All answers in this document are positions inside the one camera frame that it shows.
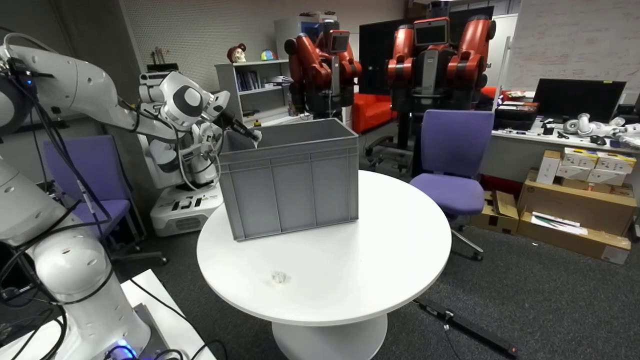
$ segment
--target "white desk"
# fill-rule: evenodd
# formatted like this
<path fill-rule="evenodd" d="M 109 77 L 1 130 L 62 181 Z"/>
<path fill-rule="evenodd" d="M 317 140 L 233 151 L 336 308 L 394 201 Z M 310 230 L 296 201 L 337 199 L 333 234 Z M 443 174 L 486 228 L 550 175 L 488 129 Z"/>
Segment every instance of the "white desk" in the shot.
<path fill-rule="evenodd" d="M 134 279 L 140 286 L 182 313 L 153 271 L 147 270 L 134 277 Z M 132 306 L 140 303 L 147 306 L 167 345 L 169 345 L 170 348 L 181 350 L 183 354 L 187 354 L 189 357 L 185 357 L 185 359 L 190 359 L 190 356 L 204 344 L 196 331 L 186 321 L 142 292 L 142 290 L 133 285 L 131 281 L 124 282 L 122 289 Z M 24 349 L 20 357 L 18 357 L 18 360 L 40 359 L 53 347 L 59 335 L 60 327 L 55 322 L 49 322 L 43 325 L 29 345 Z M 29 334 L 0 348 L 0 359 L 10 359 L 13 357 L 28 337 Z M 206 348 L 195 360 L 216 360 L 216 358 L 211 351 Z"/>
<path fill-rule="evenodd" d="M 542 133 L 542 121 L 536 120 L 531 127 L 531 131 Z M 494 131 L 492 139 L 484 152 L 483 162 L 480 166 L 480 173 L 503 179 L 524 182 L 527 179 L 529 169 L 539 167 L 545 150 L 555 150 L 562 152 L 564 147 L 578 147 L 592 149 L 596 151 L 626 152 L 634 154 L 640 160 L 640 150 L 618 149 L 607 145 L 596 145 L 589 141 L 589 138 L 582 138 L 578 135 L 569 135 L 569 139 L 558 138 L 558 130 L 553 135 L 518 135 L 504 134 Z M 626 183 L 633 185 L 636 193 L 636 201 L 640 204 L 640 167 L 635 167 L 634 171 L 627 176 Z"/>
<path fill-rule="evenodd" d="M 272 322 L 290 359 L 370 359 L 387 313 L 427 290 L 451 249 L 449 224 L 420 190 L 360 171 L 356 222 L 237 242 L 220 206 L 198 239 L 211 288 L 236 308 Z M 274 272 L 286 274 L 283 283 Z"/>

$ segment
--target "white cardboard box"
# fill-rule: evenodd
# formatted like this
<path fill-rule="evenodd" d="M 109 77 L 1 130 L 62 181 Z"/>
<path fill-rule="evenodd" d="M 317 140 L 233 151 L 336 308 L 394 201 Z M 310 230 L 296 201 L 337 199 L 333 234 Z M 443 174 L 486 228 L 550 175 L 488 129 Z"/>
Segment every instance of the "white cardboard box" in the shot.
<path fill-rule="evenodd" d="M 595 168 L 631 174 L 635 165 L 636 158 L 631 155 L 598 151 L 598 163 Z"/>
<path fill-rule="evenodd" d="M 589 177 L 590 168 L 574 167 L 571 165 L 560 165 L 556 175 L 566 177 L 567 179 L 583 180 Z"/>
<path fill-rule="evenodd" d="M 589 181 L 590 183 L 603 183 L 620 186 L 625 182 L 626 176 L 627 175 L 624 172 L 595 168 L 589 172 L 587 181 Z"/>
<path fill-rule="evenodd" d="M 596 167 L 597 162 L 598 153 L 595 151 L 574 149 L 573 147 L 564 148 L 562 165 L 592 169 Z"/>
<path fill-rule="evenodd" d="M 540 163 L 540 170 L 538 171 L 537 183 L 551 185 L 554 183 L 554 177 L 560 166 L 560 152 L 553 150 L 545 150 L 545 155 L 542 157 Z"/>

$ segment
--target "cardboard box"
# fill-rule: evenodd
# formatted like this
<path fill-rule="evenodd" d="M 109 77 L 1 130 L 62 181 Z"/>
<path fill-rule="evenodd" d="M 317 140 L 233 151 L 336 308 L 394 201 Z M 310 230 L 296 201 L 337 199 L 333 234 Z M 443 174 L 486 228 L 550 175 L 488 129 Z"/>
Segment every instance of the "cardboard box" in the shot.
<path fill-rule="evenodd" d="M 556 175 L 566 177 L 567 179 L 585 181 L 589 177 L 590 168 L 574 167 L 573 165 L 560 165 Z"/>
<path fill-rule="evenodd" d="M 518 234 L 553 246 L 571 250 L 615 264 L 624 264 L 631 250 L 631 242 L 622 236 L 587 228 L 587 234 L 573 234 L 531 222 L 531 213 L 523 212 Z"/>
<path fill-rule="evenodd" d="M 595 168 L 589 172 L 587 181 L 590 183 L 603 183 L 609 185 L 622 185 L 627 175 L 624 172 L 609 171 Z"/>
<path fill-rule="evenodd" d="M 527 208 L 528 212 L 537 211 L 579 222 L 589 229 L 614 235 L 627 233 L 636 210 L 635 198 L 588 192 L 560 184 L 540 184 L 536 182 L 537 176 L 536 171 L 530 171 L 522 186 L 519 213 Z"/>
<path fill-rule="evenodd" d="M 590 183 L 588 181 L 574 180 L 574 179 L 562 179 L 562 186 L 580 190 L 586 190 L 588 192 L 598 193 L 611 193 L 613 191 L 613 185 L 603 183 Z"/>
<path fill-rule="evenodd" d="M 484 209 L 474 215 L 469 225 L 498 233 L 515 234 L 518 229 L 518 210 L 513 195 L 503 192 L 484 192 Z"/>
<path fill-rule="evenodd" d="M 595 151 L 574 149 L 573 147 L 565 147 L 562 156 L 562 165 L 571 165 L 574 167 L 584 167 L 592 169 L 596 167 L 598 162 L 598 153 Z"/>
<path fill-rule="evenodd" d="M 620 186 L 612 185 L 611 193 L 615 195 L 632 197 L 634 199 L 636 198 L 636 195 L 634 194 L 634 188 L 633 186 L 631 186 L 631 184 L 622 184 Z"/>
<path fill-rule="evenodd" d="M 598 162 L 595 168 L 631 174 L 635 165 L 636 158 L 632 155 L 598 151 Z"/>
<path fill-rule="evenodd" d="M 537 183 L 553 184 L 558 166 L 560 166 L 561 154 L 560 152 L 553 150 L 545 150 L 545 155 L 542 157 L 542 163 L 540 163 L 540 170 L 538 170 Z"/>

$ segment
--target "purple office chair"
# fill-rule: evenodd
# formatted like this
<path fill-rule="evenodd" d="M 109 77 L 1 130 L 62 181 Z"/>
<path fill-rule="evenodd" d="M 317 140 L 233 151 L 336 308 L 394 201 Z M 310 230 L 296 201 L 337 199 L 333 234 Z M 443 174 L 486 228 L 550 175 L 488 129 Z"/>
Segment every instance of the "purple office chair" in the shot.
<path fill-rule="evenodd" d="M 91 230 L 95 233 L 100 241 L 109 238 L 112 246 L 118 247 L 115 240 L 109 236 L 112 230 L 124 218 L 134 237 L 134 242 L 128 247 L 138 248 L 139 242 L 147 236 L 147 232 L 140 219 L 140 214 L 135 208 L 129 186 L 125 180 L 118 149 L 111 135 L 89 136 L 85 138 L 72 138 L 65 140 L 67 151 L 71 156 L 74 166 L 84 180 L 91 187 L 95 196 L 100 200 L 105 210 L 111 215 L 111 221 L 101 224 L 100 229 L 96 225 L 91 226 Z M 84 197 L 78 187 L 75 175 L 67 164 L 62 160 L 60 154 L 49 141 L 44 143 L 44 155 L 47 167 L 53 175 L 54 180 L 60 190 L 69 196 L 74 202 L 82 201 L 74 210 L 75 216 L 79 217 L 83 222 L 94 222 L 95 219 L 91 214 L 89 207 L 84 202 Z M 107 219 L 106 215 L 93 204 L 94 211 L 99 220 Z M 138 234 L 136 225 L 134 224 L 129 210 L 133 209 L 137 221 L 142 230 L 142 238 Z M 162 257 L 160 252 L 148 252 L 141 254 L 133 254 L 127 256 L 117 256 L 118 259 L 146 259 L 159 258 L 163 263 L 166 259 Z"/>
<path fill-rule="evenodd" d="M 490 111 L 424 113 L 421 155 L 422 168 L 428 173 L 414 177 L 410 184 L 429 195 L 449 220 L 480 214 L 484 208 L 484 191 L 476 177 L 492 129 Z M 472 259 L 482 260 L 480 247 L 455 230 L 451 232 L 475 250 Z"/>

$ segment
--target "bookshelf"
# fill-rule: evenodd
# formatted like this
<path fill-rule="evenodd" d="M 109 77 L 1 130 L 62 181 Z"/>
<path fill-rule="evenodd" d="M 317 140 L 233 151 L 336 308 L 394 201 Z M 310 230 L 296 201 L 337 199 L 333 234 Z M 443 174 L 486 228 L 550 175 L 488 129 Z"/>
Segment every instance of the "bookshelf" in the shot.
<path fill-rule="evenodd" d="M 245 125 L 253 125 L 258 119 L 262 125 L 294 122 L 300 116 L 290 117 L 286 86 L 265 87 L 265 79 L 273 76 L 289 76 L 289 60 L 248 61 L 245 63 L 216 64 L 220 90 L 231 93 L 227 109 L 242 117 Z M 239 78 L 240 74 L 256 74 L 257 79 Z M 256 111 L 253 116 L 242 116 L 244 111 Z"/>

